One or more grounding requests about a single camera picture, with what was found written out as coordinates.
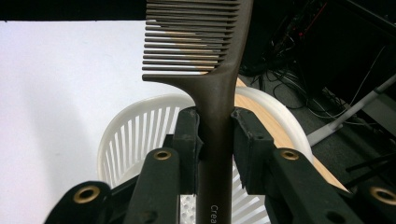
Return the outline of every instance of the gray carpet floor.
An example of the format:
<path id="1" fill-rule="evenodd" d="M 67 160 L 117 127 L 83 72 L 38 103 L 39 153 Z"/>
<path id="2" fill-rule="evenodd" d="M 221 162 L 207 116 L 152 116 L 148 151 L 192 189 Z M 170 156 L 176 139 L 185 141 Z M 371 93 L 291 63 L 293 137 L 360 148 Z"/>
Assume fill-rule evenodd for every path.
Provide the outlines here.
<path id="1" fill-rule="evenodd" d="M 259 88 L 258 81 L 253 77 L 242 77 L 247 86 Z M 290 112 L 300 122 L 305 134 L 310 134 L 318 128 L 331 122 L 333 119 L 325 119 L 329 115 L 320 110 L 330 110 L 329 114 L 336 114 L 334 104 L 328 98 L 319 96 L 310 101 L 310 108 L 299 94 L 286 85 L 280 84 L 276 77 L 268 73 L 263 78 L 264 91 L 275 96 L 275 98 L 290 109 Z M 396 145 L 392 138 L 382 133 L 377 124 L 367 124 L 363 119 L 352 118 L 336 133 L 322 140 L 312 147 L 313 154 L 330 170 L 330 172 L 345 184 L 354 178 L 366 174 L 370 168 L 362 168 L 353 172 L 347 172 L 346 168 L 360 164 L 396 151 Z"/>

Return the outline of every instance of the white table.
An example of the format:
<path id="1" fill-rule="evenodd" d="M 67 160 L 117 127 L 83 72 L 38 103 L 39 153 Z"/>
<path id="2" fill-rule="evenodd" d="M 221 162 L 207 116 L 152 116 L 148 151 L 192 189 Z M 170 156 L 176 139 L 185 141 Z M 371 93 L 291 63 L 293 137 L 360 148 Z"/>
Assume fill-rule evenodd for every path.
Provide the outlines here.
<path id="1" fill-rule="evenodd" d="M 142 21 L 0 21 L 0 223 L 43 223 L 95 180 L 107 124 L 176 88 L 141 79 Z"/>

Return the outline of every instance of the plastic basket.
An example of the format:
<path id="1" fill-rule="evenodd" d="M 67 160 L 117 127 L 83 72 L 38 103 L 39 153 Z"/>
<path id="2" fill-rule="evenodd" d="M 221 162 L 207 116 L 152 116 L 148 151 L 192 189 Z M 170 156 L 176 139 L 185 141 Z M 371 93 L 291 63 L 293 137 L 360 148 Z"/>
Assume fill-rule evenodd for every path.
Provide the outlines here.
<path id="1" fill-rule="evenodd" d="M 160 147 L 164 137 L 174 132 L 178 112 L 193 105 L 189 96 L 172 94 L 147 99 L 123 109 L 110 122 L 100 143 L 99 179 L 114 188 L 138 175 L 149 151 Z M 303 151 L 309 154 L 310 147 Z M 235 165 L 232 221 L 234 224 L 270 222 L 264 206 L 264 196 L 251 196 L 242 189 Z M 195 223 L 195 198 L 192 195 L 180 197 L 180 223 Z"/>

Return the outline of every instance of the comb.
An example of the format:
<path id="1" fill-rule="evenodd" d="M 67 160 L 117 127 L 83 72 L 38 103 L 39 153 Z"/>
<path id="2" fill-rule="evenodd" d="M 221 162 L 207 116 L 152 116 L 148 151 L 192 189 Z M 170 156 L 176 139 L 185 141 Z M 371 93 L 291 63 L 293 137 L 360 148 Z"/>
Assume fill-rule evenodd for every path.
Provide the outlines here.
<path id="1" fill-rule="evenodd" d="M 231 223 L 235 84 L 252 0 L 148 0 L 145 81 L 178 87 L 200 116 L 196 222 Z"/>

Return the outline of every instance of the perforated basket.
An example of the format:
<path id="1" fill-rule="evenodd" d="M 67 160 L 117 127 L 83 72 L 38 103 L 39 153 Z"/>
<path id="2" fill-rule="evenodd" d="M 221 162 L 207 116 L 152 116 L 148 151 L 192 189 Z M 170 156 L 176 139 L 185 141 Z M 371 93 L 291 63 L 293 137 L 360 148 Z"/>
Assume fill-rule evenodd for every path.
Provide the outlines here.
<path id="1" fill-rule="evenodd" d="M 123 109 L 110 122 L 102 137 L 98 153 L 99 179 L 114 188 L 138 175 L 148 152 L 161 147 L 165 136 L 174 132 L 178 112 L 193 105 L 189 96 L 172 94 L 147 99 Z M 311 153 L 310 147 L 301 151 Z M 264 196 L 250 196 L 242 189 L 235 165 L 232 221 L 234 224 L 270 222 L 264 206 Z M 195 223 L 195 198 L 192 195 L 180 197 L 180 223 Z"/>

